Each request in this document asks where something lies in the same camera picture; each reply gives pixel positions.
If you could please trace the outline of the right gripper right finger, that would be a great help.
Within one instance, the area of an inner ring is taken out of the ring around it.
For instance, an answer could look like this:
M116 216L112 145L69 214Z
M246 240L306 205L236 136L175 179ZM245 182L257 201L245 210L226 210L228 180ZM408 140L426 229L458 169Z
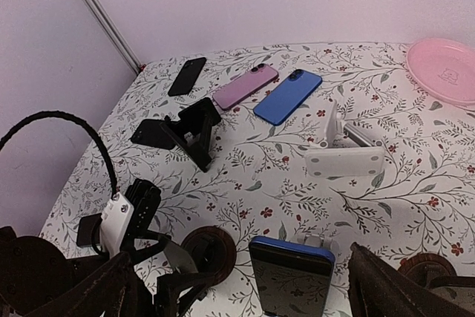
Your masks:
M367 247L351 245L348 263L354 316L470 316L471 312L419 286Z

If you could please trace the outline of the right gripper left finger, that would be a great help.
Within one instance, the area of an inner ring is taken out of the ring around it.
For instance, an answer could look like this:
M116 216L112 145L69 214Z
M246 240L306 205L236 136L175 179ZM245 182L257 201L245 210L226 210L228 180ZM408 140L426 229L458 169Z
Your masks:
M71 260L74 287L45 306L45 316L135 316L136 281L130 255Z

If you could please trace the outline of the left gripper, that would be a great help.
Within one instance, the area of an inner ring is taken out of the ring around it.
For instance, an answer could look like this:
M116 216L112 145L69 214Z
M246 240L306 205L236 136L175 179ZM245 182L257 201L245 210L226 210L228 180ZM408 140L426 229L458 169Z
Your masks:
M135 240L156 241L142 249ZM131 263L138 265L161 253L170 235L146 231L125 239ZM108 261L91 255L67 259L51 242L35 236L16 235L11 226L1 228L1 315L25 316L74 288Z

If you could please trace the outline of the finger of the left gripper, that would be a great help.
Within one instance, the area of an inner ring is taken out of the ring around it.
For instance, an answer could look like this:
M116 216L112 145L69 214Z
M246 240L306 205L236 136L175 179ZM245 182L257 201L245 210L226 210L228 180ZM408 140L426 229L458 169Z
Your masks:
M173 272L157 279L154 309L160 317L182 317L196 300L203 299L206 291L216 285L215 275L209 272Z

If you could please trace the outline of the dark grey phone stand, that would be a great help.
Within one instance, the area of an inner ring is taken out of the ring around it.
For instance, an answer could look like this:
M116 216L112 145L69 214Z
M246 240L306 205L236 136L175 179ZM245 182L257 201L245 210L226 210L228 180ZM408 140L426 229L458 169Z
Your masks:
M231 235L216 226L193 230L181 244L170 241L164 254L173 272L209 272L215 275L216 285L228 278L237 259Z

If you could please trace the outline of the white grey folding stand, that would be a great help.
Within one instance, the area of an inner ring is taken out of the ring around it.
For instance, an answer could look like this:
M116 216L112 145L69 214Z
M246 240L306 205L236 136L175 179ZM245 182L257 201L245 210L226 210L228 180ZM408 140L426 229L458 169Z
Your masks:
M333 254L338 254L340 252L338 242L335 241L333 238L330 238L325 235L299 233L295 234L290 241L305 246L313 246L317 248L327 249Z

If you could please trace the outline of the black phone blue edge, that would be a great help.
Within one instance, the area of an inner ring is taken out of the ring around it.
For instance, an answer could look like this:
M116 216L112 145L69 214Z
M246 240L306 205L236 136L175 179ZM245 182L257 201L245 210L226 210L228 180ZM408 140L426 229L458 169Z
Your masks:
M249 254L265 316L324 314L335 266L330 250L256 236Z

